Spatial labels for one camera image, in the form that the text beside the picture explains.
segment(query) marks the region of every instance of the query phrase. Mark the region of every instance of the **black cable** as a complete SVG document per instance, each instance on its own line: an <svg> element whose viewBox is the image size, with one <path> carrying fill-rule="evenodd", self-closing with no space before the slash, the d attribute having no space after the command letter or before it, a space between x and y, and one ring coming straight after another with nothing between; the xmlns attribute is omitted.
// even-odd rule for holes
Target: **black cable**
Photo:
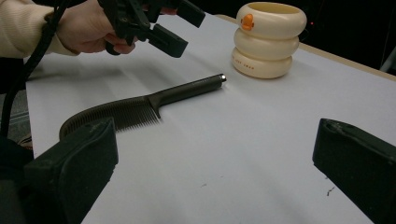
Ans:
<svg viewBox="0 0 396 224"><path fill-rule="evenodd" d="M58 26L59 20L61 19L64 11L67 9L71 0L63 0L58 6L58 1L55 1L54 13L52 18L47 19L47 24L43 27L43 32L41 38L35 47L31 57L28 59L26 64L23 66L18 77L15 79L11 88L6 94L6 98L3 103L3 112L1 118L1 131L0 134L4 137L8 136L9 122L11 116L11 108L14 102L15 96L21 89L21 86L26 82L27 78L32 74L37 65L40 63L41 59L44 57L47 49L50 46L52 38L56 33L56 27Z"/></svg>

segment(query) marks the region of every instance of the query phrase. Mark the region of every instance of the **cream plastic ring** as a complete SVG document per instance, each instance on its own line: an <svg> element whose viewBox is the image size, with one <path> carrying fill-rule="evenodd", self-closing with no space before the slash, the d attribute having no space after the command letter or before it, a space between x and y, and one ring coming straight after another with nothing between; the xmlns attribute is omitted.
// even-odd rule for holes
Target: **cream plastic ring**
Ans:
<svg viewBox="0 0 396 224"><path fill-rule="evenodd" d="M291 56L277 61L256 60L243 55L237 48L233 49L232 55L233 66L236 70L251 77L281 77L288 73L291 68Z"/></svg>
<svg viewBox="0 0 396 224"><path fill-rule="evenodd" d="M286 40L261 39L246 35L241 29L237 29L233 36L233 42L242 53L249 57L261 60L280 60L288 58L299 45L298 36Z"/></svg>
<svg viewBox="0 0 396 224"><path fill-rule="evenodd" d="M239 9L236 21L248 35L270 39L290 39L306 26L306 16L299 8L269 2L245 4Z"/></svg>

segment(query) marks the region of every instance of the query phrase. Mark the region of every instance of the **white paper sheet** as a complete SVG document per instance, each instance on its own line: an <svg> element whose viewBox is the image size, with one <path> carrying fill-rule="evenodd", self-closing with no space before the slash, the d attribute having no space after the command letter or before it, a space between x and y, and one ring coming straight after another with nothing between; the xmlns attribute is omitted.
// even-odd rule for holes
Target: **white paper sheet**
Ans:
<svg viewBox="0 0 396 224"><path fill-rule="evenodd" d="M118 133L120 163L83 223L372 223L312 153L321 118L396 145L395 82L301 49L285 76L247 77L231 64L235 24L211 15L199 29L179 17L159 23L189 41L181 58L148 43L118 57L48 55L27 83L38 156L81 110L228 78L218 91L161 107L160 124Z"/></svg>

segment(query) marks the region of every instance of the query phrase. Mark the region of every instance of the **comb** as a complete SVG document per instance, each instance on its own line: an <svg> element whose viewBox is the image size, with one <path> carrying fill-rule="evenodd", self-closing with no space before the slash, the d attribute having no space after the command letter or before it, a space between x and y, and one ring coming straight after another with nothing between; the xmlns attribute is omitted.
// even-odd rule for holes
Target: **comb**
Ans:
<svg viewBox="0 0 396 224"><path fill-rule="evenodd" d="M226 80L223 74L218 74L150 95L118 100L86 109L64 122L59 138L62 140L79 127L97 119L113 118L116 132L155 124L161 118L160 106L214 91Z"/></svg>

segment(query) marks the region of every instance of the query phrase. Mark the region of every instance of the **human hand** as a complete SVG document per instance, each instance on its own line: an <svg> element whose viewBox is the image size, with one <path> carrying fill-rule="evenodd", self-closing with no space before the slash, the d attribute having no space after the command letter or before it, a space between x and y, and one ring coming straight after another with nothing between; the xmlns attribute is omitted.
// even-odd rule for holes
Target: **human hand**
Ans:
<svg viewBox="0 0 396 224"><path fill-rule="evenodd" d="M176 10L164 8L162 14L175 15ZM125 39L118 38L105 12L97 0L87 0L68 8L58 24L57 36L65 48L72 52L94 53L106 49L106 42L114 46L121 54L134 49L133 41L128 46Z"/></svg>

